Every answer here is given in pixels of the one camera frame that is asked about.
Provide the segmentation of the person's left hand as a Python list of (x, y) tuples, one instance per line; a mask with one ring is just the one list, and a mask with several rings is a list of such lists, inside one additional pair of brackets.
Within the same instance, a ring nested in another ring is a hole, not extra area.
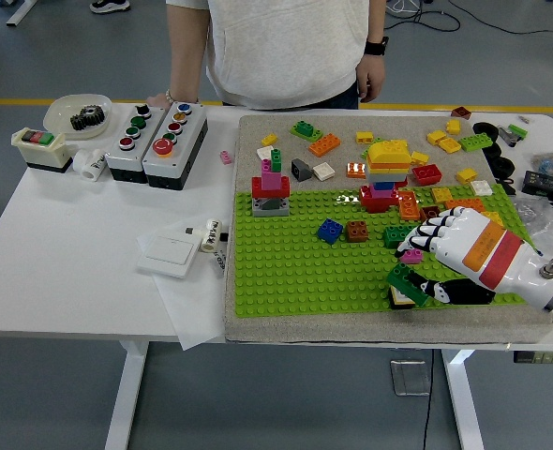
[(382, 55), (363, 55), (356, 67), (358, 97), (362, 103), (376, 99), (385, 81), (385, 61)]

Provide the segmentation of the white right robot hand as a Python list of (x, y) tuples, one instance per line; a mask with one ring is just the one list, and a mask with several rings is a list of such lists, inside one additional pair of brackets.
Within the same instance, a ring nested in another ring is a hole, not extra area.
[(553, 310), (553, 259), (546, 261), (521, 237), (465, 207), (454, 207), (414, 228), (396, 249), (431, 252), (461, 279), (410, 275), (413, 286), (452, 305), (486, 305), (497, 293), (515, 293), (531, 306)]

